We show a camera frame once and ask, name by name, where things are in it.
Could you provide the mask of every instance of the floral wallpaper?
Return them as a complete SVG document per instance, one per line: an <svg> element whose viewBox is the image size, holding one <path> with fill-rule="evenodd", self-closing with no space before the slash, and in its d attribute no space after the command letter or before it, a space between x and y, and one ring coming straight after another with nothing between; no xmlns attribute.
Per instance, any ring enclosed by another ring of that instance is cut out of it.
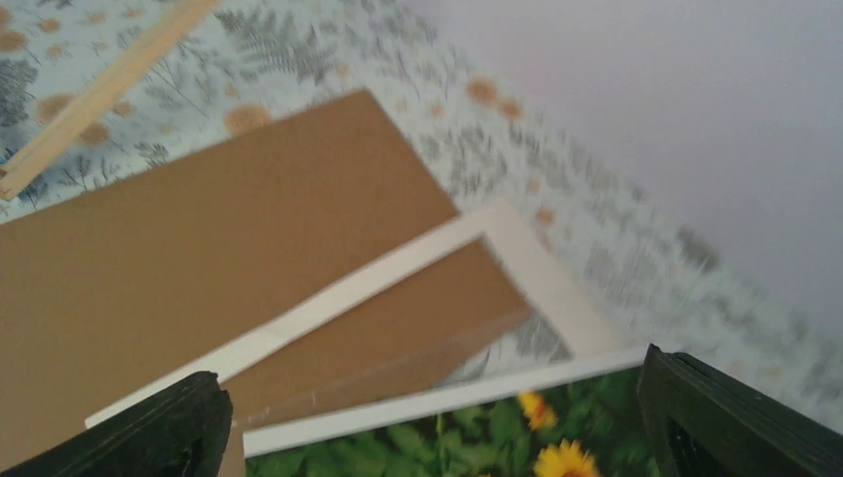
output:
<svg viewBox="0 0 843 477"><path fill-rule="evenodd" d="M4 1L0 162L170 4ZM843 353L835 343L724 266L645 191L395 0L222 2L53 167L17 199L0 202L0 222L360 87L375 94L461 210L507 197L635 340L679 343L843 430ZM524 356L519 339L499 349Z"/></svg>

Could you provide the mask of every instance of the white picture frame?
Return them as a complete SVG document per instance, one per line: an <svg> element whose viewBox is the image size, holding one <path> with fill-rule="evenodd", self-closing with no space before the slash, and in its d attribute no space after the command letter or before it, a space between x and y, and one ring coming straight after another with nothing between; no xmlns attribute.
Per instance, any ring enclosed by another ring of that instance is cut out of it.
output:
<svg viewBox="0 0 843 477"><path fill-rule="evenodd" d="M573 358L619 348L623 340L505 201L460 216L384 254L280 316L123 397L85 420L90 428L199 371L236 376L425 267L485 239L512 283L544 316Z"/></svg>

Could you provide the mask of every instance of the printed picture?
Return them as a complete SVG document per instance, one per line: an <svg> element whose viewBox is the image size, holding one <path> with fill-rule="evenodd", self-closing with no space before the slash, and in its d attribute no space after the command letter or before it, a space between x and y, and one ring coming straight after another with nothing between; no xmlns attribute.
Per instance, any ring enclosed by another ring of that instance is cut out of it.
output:
<svg viewBox="0 0 843 477"><path fill-rule="evenodd" d="M249 477L656 477L638 368L253 457Z"/></svg>

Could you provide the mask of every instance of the wooden strip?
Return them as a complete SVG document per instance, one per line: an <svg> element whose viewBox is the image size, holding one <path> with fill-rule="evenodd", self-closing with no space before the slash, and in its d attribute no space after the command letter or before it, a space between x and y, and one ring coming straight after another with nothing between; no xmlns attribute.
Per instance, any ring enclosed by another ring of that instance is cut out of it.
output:
<svg viewBox="0 0 843 477"><path fill-rule="evenodd" d="M47 127L0 166L0 198L15 198L100 116L108 111L219 0L179 0Z"/></svg>
<svg viewBox="0 0 843 477"><path fill-rule="evenodd" d="M298 304L193 362L124 397L85 420L93 427L198 371L220 383L369 298L482 237L494 208L462 216L394 249Z"/></svg>
<svg viewBox="0 0 843 477"><path fill-rule="evenodd" d="M594 307L561 264L544 249L509 204L501 204L486 228L501 267L533 308L541 312L575 357L615 350L624 339Z"/></svg>

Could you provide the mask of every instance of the white wall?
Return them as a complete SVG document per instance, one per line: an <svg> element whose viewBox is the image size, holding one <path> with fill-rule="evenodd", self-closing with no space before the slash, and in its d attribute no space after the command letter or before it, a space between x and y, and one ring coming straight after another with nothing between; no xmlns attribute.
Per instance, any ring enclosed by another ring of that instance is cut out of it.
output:
<svg viewBox="0 0 843 477"><path fill-rule="evenodd" d="M843 337L843 2L405 1Z"/></svg>

